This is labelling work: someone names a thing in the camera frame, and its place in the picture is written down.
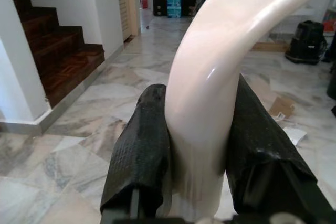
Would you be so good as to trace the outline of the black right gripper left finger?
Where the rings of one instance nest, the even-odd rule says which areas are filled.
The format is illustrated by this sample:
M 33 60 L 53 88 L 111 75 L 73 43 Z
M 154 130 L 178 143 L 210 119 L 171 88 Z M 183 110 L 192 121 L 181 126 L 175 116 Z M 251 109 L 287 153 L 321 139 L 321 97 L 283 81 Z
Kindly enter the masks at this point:
M 165 108 L 166 86 L 152 84 L 116 141 L 103 188 L 103 219 L 165 217 L 172 201 L 171 148 Z

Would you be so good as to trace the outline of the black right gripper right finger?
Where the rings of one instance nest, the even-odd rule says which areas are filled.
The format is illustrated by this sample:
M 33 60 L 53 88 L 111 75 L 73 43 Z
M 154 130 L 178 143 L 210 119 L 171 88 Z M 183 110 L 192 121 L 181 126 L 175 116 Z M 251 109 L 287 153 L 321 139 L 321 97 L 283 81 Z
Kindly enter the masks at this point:
M 263 107 L 243 76 L 239 77 L 228 140 L 226 174 L 238 214 L 311 210 L 298 193 L 317 179 L 282 128 Z

